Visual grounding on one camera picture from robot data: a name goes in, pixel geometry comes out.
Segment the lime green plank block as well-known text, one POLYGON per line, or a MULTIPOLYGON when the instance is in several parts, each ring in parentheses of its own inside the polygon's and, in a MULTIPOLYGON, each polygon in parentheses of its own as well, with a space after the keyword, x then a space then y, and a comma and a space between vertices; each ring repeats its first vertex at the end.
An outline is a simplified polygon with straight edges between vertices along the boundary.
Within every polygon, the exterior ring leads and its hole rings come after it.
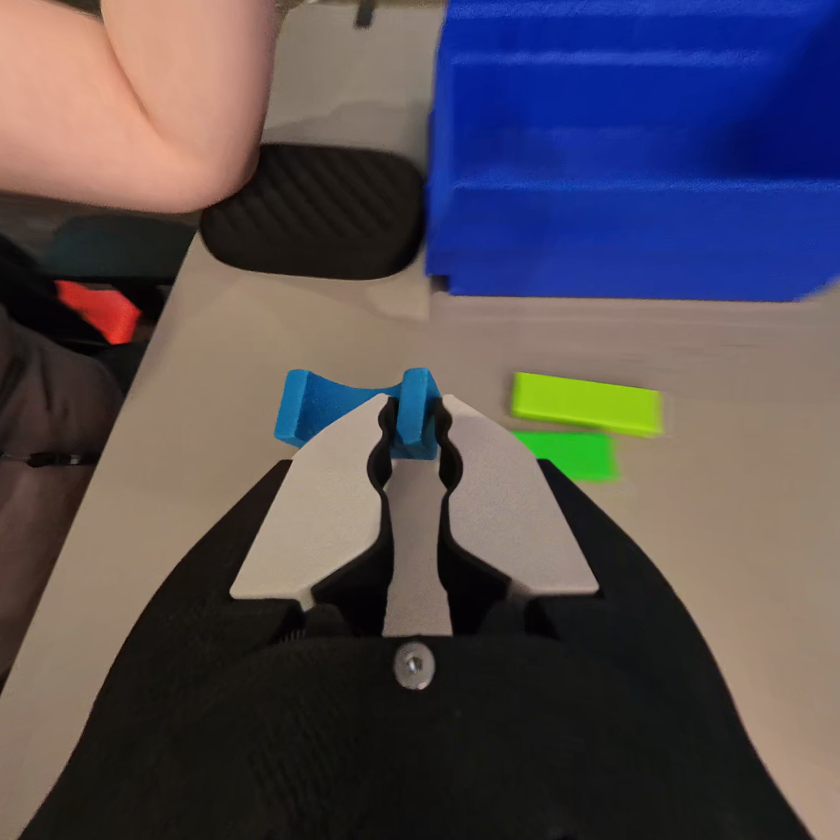
POLYGON ((657 391, 526 372, 512 377, 511 415, 642 438, 665 430, 657 391))

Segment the blue plastic bin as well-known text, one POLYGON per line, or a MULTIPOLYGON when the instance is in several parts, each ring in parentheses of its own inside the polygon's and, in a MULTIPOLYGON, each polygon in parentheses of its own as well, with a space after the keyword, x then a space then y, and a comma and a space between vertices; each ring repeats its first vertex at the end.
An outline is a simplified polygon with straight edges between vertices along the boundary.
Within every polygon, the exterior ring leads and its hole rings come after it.
POLYGON ((426 268, 461 296, 838 278, 838 2, 449 2, 426 268))

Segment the red plastic item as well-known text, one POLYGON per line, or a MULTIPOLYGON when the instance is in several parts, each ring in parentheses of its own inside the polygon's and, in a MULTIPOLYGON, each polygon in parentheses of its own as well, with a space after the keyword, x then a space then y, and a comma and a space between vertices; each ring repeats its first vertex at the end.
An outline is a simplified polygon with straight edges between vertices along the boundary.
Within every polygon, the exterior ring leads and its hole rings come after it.
POLYGON ((141 310, 121 292, 93 289, 71 280, 55 280, 54 286, 60 302, 97 330, 110 345, 133 341, 141 310))

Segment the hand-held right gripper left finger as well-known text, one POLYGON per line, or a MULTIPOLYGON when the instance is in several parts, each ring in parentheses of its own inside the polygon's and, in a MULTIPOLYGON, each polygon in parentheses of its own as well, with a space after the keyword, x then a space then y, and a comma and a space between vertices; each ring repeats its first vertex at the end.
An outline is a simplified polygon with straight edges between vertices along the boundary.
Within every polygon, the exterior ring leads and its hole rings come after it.
POLYGON ((316 601, 316 589, 372 550, 389 523, 394 398, 378 393, 318 432, 287 473, 232 583, 237 601, 316 601))

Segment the black mesh pad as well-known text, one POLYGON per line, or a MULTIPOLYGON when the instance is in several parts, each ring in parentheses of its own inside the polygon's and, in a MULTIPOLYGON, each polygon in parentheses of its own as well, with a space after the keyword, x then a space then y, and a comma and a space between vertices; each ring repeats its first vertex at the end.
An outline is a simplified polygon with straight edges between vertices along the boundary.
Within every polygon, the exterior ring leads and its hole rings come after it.
POLYGON ((271 275, 378 280, 424 240, 425 181, 380 150, 265 143, 250 180, 208 207, 199 232, 228 266, 271 275))

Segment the blue arch block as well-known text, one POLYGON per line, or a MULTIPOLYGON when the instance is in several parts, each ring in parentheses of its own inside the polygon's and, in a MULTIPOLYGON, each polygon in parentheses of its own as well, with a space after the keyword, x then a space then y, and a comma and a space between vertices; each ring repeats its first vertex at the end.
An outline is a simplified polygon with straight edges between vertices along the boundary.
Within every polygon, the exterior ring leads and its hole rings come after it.
POLYGON ((408 369, 395 385, 376 389, 341 384, 303 369, 289 371, 274 437, 300 448, 327 426, 379 394, 397 401, 392 457, 435 460, 438 443, 434 410, 441 394, 431 372, 422 367, 408 369))

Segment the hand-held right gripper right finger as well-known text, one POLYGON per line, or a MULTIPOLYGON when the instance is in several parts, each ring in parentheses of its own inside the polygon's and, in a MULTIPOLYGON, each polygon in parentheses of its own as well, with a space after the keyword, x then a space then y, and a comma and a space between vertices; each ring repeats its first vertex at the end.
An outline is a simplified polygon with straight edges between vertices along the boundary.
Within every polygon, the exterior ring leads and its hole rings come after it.
POLYGON ((539 461, 523 443, 451 394, 436 407, 436 438, 445 488, 437 573, 451 604, 598 591, 539 461))

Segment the person's left forearm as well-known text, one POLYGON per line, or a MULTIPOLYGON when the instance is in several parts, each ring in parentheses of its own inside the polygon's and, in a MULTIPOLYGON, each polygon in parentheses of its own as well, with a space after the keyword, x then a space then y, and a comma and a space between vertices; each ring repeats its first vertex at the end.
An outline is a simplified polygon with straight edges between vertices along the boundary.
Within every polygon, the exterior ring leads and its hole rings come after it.
POLYGON ((232 195, 281 19, 271 1, 2 2, 2 192, 161 214, 232 195))

